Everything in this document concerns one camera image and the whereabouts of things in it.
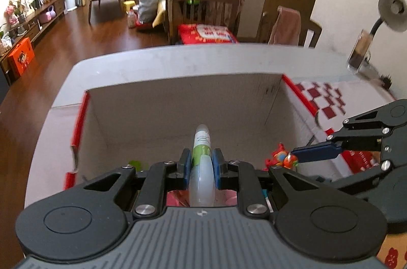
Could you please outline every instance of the chair backrest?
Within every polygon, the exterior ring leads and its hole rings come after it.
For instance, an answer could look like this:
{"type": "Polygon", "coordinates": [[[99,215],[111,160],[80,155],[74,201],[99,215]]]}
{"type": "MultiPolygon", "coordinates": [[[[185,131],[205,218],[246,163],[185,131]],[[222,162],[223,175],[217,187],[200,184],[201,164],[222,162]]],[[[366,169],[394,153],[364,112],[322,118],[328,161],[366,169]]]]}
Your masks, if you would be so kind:
{"type": "Polygon", "coordinates": [[[176,37],[180,24],[227,26],[235,32],[239,0],[169,0],[170,37],[176,37]]]}
{"type": "MultiPolygon", "coordinates": [[[[257,31],[256,42],[258,43],[267,43],[270,39],[271,29],[273,28],[273,24],[275,20],[271,20],[269,13],[264,12],[260,19],[259,28],[257,31]]],[[[301,20],[301,32],[300,32],[300,40],[298,42],[298,46],[304,46],[305,40],[307,37],[308,30],[313,32],[311,42],[309,43],[309,48],[315,48],[317,45],[318,39],[322,33],[322,27],[312,20],[301,20]]]]}

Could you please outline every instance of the colorful toy figurine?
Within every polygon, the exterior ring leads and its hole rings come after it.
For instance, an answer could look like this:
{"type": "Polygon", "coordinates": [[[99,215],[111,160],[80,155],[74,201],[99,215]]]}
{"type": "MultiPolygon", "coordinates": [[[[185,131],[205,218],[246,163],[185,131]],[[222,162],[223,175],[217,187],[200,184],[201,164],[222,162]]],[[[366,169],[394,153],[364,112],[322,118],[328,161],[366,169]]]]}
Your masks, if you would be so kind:
{"type": "Polygon", "coordinates": [[[272,165],[280,165],[282,167],[285,167],[287,169],[292,169],[296,165],[298,165],[298,158],[286,151],[284,145],[282,143],[278,144],[278,148],[276,151],[272,152],[272,159],[266,159],[265,164],[266,164],[266,169],[272,165]]]}

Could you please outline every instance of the towel on chair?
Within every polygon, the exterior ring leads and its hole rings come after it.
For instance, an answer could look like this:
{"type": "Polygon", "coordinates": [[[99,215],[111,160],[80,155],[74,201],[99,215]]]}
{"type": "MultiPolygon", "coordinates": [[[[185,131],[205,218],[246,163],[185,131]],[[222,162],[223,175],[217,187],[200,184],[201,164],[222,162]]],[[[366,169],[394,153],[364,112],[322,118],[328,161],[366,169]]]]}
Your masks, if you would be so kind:
{"type": "Polygon", "coordinates": [[[297,45],[300,40],[301,15],[295,9],[278,6],[278,17],[269,40],[269,45],[297,45]]]}

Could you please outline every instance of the yellow stool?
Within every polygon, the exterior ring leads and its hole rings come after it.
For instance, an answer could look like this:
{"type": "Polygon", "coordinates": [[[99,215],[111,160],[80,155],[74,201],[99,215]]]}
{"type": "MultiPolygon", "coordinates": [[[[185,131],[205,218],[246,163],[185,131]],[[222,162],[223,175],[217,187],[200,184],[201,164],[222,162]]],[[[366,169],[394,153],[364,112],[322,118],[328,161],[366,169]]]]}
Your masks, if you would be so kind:
{"type": "Polygon", "coordinates": [[[129,12],[133,8],[133,6],[136,5],[136,2],[134,0],[128,0],[128,1],[125,1],[123,3],[123,5],[125,7],[125,11],[129,12]]]}

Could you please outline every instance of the lamp shade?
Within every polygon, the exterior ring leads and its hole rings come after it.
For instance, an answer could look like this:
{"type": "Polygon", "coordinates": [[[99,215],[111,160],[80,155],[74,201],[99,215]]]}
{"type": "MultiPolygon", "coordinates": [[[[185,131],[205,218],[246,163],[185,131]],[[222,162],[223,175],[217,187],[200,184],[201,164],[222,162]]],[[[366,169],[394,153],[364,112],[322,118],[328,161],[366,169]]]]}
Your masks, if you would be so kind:
{"type": "Polygon", "coordinates": [[[394,31],[407,30],[407,4],[405,0],[379,0],[380,18],[394,31]]]}

